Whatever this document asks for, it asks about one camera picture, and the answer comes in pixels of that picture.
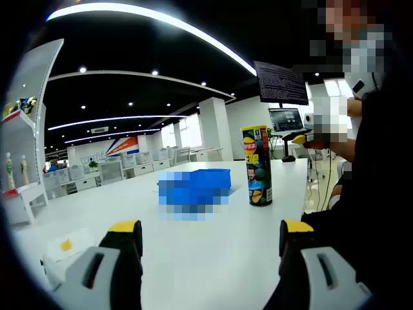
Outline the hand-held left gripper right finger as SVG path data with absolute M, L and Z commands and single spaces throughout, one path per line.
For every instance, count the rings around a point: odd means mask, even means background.
M 370 290 L 332 247 L 305 222 L 282 220 L 279 282 L 265 309 L 360 309 Z

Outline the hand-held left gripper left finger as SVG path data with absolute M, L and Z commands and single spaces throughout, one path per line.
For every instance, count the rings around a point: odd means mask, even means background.
M 141 309 L 142 256 L 141 221 L 119 222 L 67 268 L 54 298 L 63 309 Z

